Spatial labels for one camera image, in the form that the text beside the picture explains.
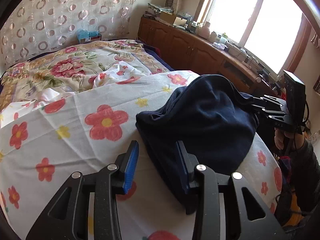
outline bed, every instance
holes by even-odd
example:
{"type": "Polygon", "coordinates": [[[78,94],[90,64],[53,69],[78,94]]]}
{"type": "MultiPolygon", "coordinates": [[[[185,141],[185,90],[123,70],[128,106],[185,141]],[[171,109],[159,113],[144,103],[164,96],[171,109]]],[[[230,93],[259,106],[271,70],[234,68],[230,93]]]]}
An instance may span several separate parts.
{"type": "MultiPolygon", "coordinates": [[[[138,141],[140,155],[132,189],[117,197],[122,239],[192,238],[195,215],[185,214],[161,180],[135,115],[160,108],[176,88],[198,75],[171,71],[156,57],[134,40],[96,41],[19,63],[4,74],[0,203],[22,240],[72,172],[99,171],[131,140],[138,141]]],[[[274,212],[281,172],[257,134],[237,171],[274,212]]],[[[93,239],[90,215],[88,221],[93,239]]]]}

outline human hand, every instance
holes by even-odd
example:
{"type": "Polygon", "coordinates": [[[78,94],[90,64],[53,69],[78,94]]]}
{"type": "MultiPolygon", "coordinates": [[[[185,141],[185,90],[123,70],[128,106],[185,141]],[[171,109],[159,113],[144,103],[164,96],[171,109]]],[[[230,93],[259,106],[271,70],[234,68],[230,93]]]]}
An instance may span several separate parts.
{"type": "Polygon", "coordinates": [[[281,131],[278,128],[275,128],[275,143],[276,143],[276,147],[279,150],[283,150],[284,148],[284,137],[286,136],[287,138],[293,139],[295,138],[296,141],[296,146],[297,146],[297,150],[300,149],[303,146],[304,143],[304,135],[296,133],[296,135],[294,135],[293,133],[289,133],[289,132],[285,132],[285,131],[281,131]]]}

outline cabinet door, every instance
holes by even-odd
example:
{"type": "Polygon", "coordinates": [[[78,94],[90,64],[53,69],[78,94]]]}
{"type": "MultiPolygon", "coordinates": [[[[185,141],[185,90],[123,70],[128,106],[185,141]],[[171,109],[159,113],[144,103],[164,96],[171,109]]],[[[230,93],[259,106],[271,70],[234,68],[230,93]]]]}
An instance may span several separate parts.
{"type": "Polygon", "coordinates": [[[167,25],[154,22],[151,26],[152,37],[150,40],[150,45],[160,49],[161,55],[164,55],[166,48],[166,40],[170,35],[170,28],[167,25]]]}
{"type": "Polygon", "coordinates": [[[216,74],[222,61],[223,57],[212,46],[196,41],[191,50],[189,69],[199,75],[216,74]]]}
{"type": "Polygon", "coordinates": [[[175,70],[189,69],[187,64],[193,43],[194,39],[188,33],[172,29],[165,44],[164,60],[175,70]]]}
{"type": "Polygon", "coordinates": [[[150,20],[141,18],[138,39],[143,43],[147,44],[151,32],[150,20]]]}

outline dark jacket sleeve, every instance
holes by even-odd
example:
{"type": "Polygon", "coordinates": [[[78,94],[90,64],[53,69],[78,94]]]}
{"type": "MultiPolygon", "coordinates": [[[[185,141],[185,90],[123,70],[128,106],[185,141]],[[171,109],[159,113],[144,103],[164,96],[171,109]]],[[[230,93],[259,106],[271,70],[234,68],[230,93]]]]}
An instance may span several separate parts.
{"type": "Polygon", "coordinates": [[[290,157],[297,204],[302,211],[311,212],[320,197],[320,167],[312,144],[305,140],[298,152],[292,152],[290,157]]]}

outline metal screw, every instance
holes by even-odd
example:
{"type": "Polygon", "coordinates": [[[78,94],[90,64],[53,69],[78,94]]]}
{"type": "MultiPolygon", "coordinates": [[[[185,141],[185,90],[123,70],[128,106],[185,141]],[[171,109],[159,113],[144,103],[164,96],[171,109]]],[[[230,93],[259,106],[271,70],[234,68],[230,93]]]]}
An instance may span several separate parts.
{"type": "Polygon", "coordinates": [[[232,173],[232,177],[234,177],[235,179],[242,179],[242,174],[239,172],[234,172],[232,173]]]}
{"type": "Polygon", "coordinates": [[[205,171],[207,167],[203,164],[198,164],[196,168],[198,171],[205,171]]]}
{"type": "Polygon", "coordinates": [[[114,170],[116,170],[117,169],[117,165],[115,165],[115,164],[109,164],[108,165],[108,170],[109,171],[114,171],[114,170]]]}
{"type": "Polygon", "coordinates": [[[73,179],[78,179],[78,178],[80,178],[80,176],[81,176],[81,174],[80,174],[80,172],[78,172],[78,171],[72,173],[72,175],[71,175],[71,177],[72,177],[73,179]]]}

